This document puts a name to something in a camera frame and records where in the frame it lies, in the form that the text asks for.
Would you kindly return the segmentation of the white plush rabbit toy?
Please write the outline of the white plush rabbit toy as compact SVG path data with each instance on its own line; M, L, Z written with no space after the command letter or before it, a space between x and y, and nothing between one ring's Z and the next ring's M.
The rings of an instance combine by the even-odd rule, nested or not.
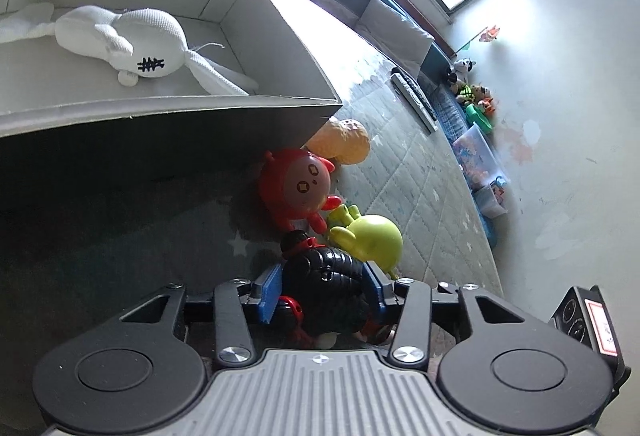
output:
M55 38L64 50L101 59L117 71L121 85L136 85L141 78L159 79L184 67L203 90L212 95L246 96L258 83L222 66L190 48L174 16L154 8L114 13L95 5L73 8L53 16L51 3L25 6L1 21L1 41Z

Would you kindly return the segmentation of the grey quilted star tablecloth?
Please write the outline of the grey quilted star tablecloth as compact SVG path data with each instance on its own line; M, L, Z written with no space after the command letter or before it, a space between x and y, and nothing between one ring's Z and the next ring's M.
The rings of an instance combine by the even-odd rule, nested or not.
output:
M312 22L320 59L342 101L330 118L359 120L372 141L366 160L333 173L334 193L399 227L401 274L499 292L494 258L447 138L425 129L390 81L385 56L309 3L320 11ZM208 291L272 262L279 234L257 191L266 151L126 183L1 183L4 377L23 380L50 348L166 283Z

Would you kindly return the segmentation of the grey remote control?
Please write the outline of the grey remote control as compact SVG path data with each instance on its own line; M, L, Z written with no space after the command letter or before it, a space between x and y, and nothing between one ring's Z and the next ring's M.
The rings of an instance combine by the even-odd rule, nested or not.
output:
M414 112L425 125L426 130L430 133L436 132L436 122L433 120L427 108L422 104L421 100L419 100L416 94L413 93L410 85L401 77L401 74L399 72L394 72L390 76L390 81L392 81L395 88L398 89L399 93L405 97L405 100L407 100Z

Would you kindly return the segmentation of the green round figure toy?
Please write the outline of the green round figure toy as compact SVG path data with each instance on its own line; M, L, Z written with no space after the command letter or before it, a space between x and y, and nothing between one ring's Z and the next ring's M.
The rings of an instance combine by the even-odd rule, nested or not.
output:
M374 262L387 276L398 278L404 239L395 223L382 215L361 214L356 204L341 204L326 218L330 224L326 237L334 247L361 262Z

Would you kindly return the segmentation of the clear plastic toy bin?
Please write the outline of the clear plastic toy bin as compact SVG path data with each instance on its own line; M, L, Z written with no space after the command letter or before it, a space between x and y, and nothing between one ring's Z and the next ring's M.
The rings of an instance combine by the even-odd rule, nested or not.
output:
M482 130L473 124L452 143L452 150L480 214L488 219L506 214L504 199L508 180Z

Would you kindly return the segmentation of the red round figure toy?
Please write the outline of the red round figure toy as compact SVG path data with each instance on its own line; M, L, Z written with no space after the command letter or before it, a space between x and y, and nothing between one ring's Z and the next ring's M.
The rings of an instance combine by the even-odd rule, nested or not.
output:
M258 177L258 193L272 219L282 231L294 229L304 219L324 235L328 224L321 211L332 211L343 201L331 195L335 165L306 149L267 151Z

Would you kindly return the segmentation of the black haired red doll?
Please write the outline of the black haired red doll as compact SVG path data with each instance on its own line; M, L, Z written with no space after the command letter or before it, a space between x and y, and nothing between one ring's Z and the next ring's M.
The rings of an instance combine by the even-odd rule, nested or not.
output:
M360 260L299 229L284 234L280 248L284 260L281 297L302 316L300 344L329 349L341 335L369 344L390 339L394 328L373 319Z

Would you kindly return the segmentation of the pile of small toys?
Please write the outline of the pile of small toys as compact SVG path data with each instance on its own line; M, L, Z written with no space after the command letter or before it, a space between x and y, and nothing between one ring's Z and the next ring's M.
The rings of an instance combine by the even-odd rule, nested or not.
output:
M448 70L449 87L463 109L466 121L477 125L484 134L490 134L494 130L491 120L496 112L495 100L486 86L469 81L475 65L469 58L456 60Z

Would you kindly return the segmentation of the blue sofa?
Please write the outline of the blue sofa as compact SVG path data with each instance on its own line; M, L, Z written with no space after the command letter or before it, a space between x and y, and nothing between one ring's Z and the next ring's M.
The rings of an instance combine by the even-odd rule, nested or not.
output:
M448 141L457 141L469 123L449 89L452 65L433 33L421 27L395 0L311 0L354 29L408 71L421 86Z

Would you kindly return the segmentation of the grey cardboard storage box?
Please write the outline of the grey cardboard storage box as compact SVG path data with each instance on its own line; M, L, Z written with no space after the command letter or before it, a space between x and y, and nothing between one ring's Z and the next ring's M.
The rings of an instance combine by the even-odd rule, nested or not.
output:
M306 0L1 0L56 14L87 4L122 13L157 8L191 46L242 74L244 92L203 89L186 68L132 88L103 60L51 37L1 48L1 183L44 187L171 177L298 147L341 108L322 66L320 11Z

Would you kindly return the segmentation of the orange peanut squishy toy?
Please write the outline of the orange peanut squishy toy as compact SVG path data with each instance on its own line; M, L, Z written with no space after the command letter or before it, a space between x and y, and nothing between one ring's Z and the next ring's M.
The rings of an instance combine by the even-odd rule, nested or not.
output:
M366 160L371 148L369 134L362 123L334 117L320 127L306 147L315 155L334 159L340 164L358 164Z

